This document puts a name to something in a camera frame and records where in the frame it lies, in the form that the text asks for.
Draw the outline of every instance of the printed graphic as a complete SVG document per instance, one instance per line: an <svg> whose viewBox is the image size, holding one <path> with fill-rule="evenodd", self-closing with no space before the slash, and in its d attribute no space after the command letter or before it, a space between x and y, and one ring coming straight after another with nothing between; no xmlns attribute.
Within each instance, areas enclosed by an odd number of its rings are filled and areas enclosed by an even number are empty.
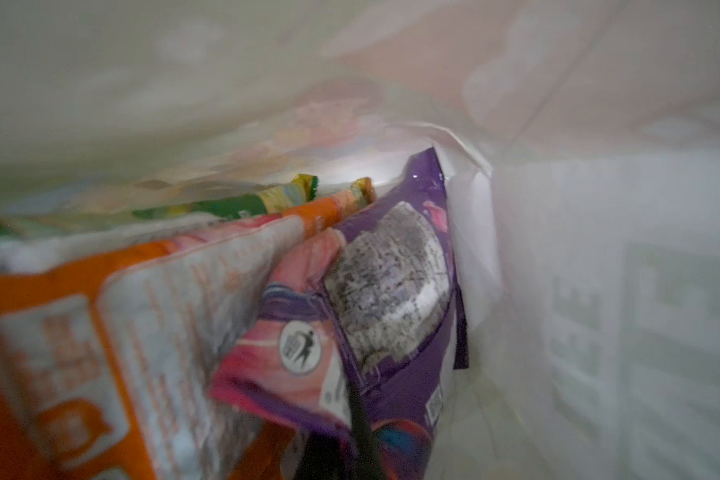
<svg viewBox="0 0 720 480"><path fill-rule="evenodd" d="M426 217L400 202L358 235L326 276L326 290L363 372L400 362L442 320L448 270Z"/></svg>
<svg viewBox="0 0 720 480"><path fill-rule="evenodd" d="M266 282L261 259L278 259L301 239L293 235L299 219L274 218L174 238L166 242L173 255L114 275L102 288L98 307L158 478L227 478L256 434L258 419L231 413L206 387L219 352L256 318L249 299Z"/></svg>
<svg viewBox="0 0 720 480"><path fill-rule="evenodd" d="M317 333L308 323L294 320L282 329L279 351L283 366L290 373L303 375L317 367L322 346Z"/></svg>
<svg viewBox="0 0 720 480"><path fill-rule="evenodd" d="M101 417L101 410L82 398L68 400L38 415L38 424L53 443L62 463L86 453L99 437L112 433Z"/></svg>
<svg viewBox="0 0 720 480"><path fill-rule="evenodd" d="M438 385L438 388L434 389L432 396L427 400L427 420L429 425L434 427L438 418L440 418L440 412L443 410L443 389L442 386Z"/></svg>
<svg viewBox="0 0 720 480"><path fill-rule="evenodd" d="M34 423L62 468L87 462L128 433L84 296L0 316L0 364L17 366L12 379L0 370L1 389L7 398L17 392L29 397ZM18 416L24 415L19 409Z"/></svg>
<svg viewBox="0 0 720 480"><path fill-rule="evenodd" d="M382 451L384 469L390 478L420 480L424 477L432 440L416 422L393 420L374 430Z"/></svg>
<svg viewBox="0 0 720 480"><path fill-rule="evenodd" d="M720 258L628 246L618 478L720 478Z"/></svg>
<svg viewBox="0 0 720 480"><path fill-rule="evenodd" d="M333 347L331 363L320 389L320 407L339 417L347 427L352 427L352 414L349 411L347 378L342 368L342 358Z"/></svg>
<svg viewBox="0 0 720 480"><path fill-rule="evenodd" d="M441 208L434 204L432 200L426 200L424 202L424 208L426 208L426 215L432 218L432 225L434 225L442 233L448 233L448 212L445 208Z"/></svg>

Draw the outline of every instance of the purple package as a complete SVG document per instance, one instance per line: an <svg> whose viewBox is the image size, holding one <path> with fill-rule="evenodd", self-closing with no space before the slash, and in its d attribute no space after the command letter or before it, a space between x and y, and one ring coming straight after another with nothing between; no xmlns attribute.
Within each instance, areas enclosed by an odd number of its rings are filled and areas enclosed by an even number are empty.
<svg viewBox="0 0 720 480"><path fill-rule="evenodd" d="M466 361L443 175L434 149L375 204L286 254L212 395L350 442L361 393L390 478L423 478L454 360Z"/></svg>

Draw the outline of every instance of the plastic bag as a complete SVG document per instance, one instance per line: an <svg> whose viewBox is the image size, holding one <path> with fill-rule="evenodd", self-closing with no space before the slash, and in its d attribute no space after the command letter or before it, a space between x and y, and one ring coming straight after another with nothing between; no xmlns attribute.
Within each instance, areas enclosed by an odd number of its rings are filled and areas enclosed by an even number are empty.
<svg viewBox="0 0 720 480"><path fill-rule="evenodd" d="M387 470L422 478L454 368L455 293L444 178L429 149L376 204L283 257L212 394L349 441L346 372Z"/></svg>
<svg viewBox="0 0 720 480"><path fill-rule="evenodd" d="M361 179L283 214L0 276L0 408L68 478L226 478L259 421L207 397L216 364L279 257L372 198Z"/></svg>
<svg viewBox="0 0 720 480"><path fill-rule="evenodd" d="M221 219L282 212L313 200L317 183L317 177L299 174L288 184L218 200L118 214L0 218L0 274L38 274L84 256L162 240Z"/></svg>

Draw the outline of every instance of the chip bag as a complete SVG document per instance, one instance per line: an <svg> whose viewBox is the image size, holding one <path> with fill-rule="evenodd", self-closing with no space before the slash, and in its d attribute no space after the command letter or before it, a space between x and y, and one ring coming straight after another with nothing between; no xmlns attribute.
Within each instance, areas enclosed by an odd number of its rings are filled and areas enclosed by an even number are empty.
<svg viewBox="0 0 720 480"><path fill-rule="evenodd" d="M456 287L444 181L429 149L373 206L283 257L212 395L351 445L348 379L388 476L420 479L454 368Z"/></svg>
<svg viewBox="0 0 720 480"><path fill-rule="evenodd" d="M0 276L0 444L73 480L226 480L260 421L212 401L212 373L282 255L373 197L362 179L283 214ZM0 454L0 478L38 478L28 469Z"/></svg>

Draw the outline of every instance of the crinkled plastic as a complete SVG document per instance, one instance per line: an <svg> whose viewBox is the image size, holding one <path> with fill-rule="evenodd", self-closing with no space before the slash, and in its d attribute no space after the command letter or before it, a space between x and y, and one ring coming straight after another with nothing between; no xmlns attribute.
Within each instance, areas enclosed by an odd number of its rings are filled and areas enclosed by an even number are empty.
<svg viewBox="0 0 720 480"><path fill-rule="evenodd" d="M720 478L720 0L154 11L0 2L0 215L378 188L450 128L495 170L446 183L475 384L432 477Z"/></svg>
<svg viewBox="0 0 720 480"><path fill-rule="evenodd" d="M226 480L260 421L208 397L218 361L278 259L371 198L359 180L283 214L0 276L0 445L15 446L0 478L50 458L73 480Z"/></svg>
<svg viewBox="0 0 720 480"><path fill-rule="evenodd" d="M144 220L176 218L194 212L204 212L225 220L276 214L314 200L318 178L299 174L288 184L260 190L238 197L202 200L188 204L119 212L116 214L62 213L36 216L6 216L0 218L0 236L36 238L82 234L110 230L118 226L143 223Z"/></svg>
<svg viewBox="0 0 720 480"><path fill-rule="evenodd" d="M444 178L431 148L373 206L283 257L212 394L349 441L348 379L390 475L422 478L463 321L456 287Z"/></svg>

